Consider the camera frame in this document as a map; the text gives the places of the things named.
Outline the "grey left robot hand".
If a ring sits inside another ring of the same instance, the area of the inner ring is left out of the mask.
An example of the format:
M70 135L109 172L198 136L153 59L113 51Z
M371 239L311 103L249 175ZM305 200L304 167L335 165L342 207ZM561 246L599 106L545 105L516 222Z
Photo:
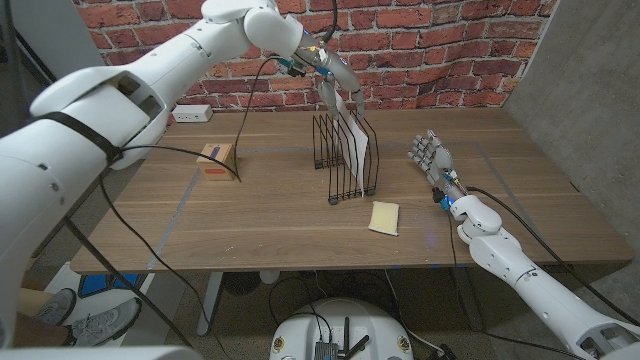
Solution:
M324 77L318 86L318 93L333 116L338 113L335 83L351 94L352 100L356 103L357 114L364 115L364 94L361 84L357 74L346 60L336 52L323 47L306 32L302 33L300 44L294 55L303 62L309 63Z

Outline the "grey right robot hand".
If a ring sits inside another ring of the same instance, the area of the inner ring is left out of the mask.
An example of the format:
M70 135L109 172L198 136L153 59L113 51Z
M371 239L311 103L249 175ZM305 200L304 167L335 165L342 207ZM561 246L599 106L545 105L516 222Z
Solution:
M431 130L425 137L417 135L408 157L426 174L438 202L447 199L453 203L468 192L458 179L450 151Z

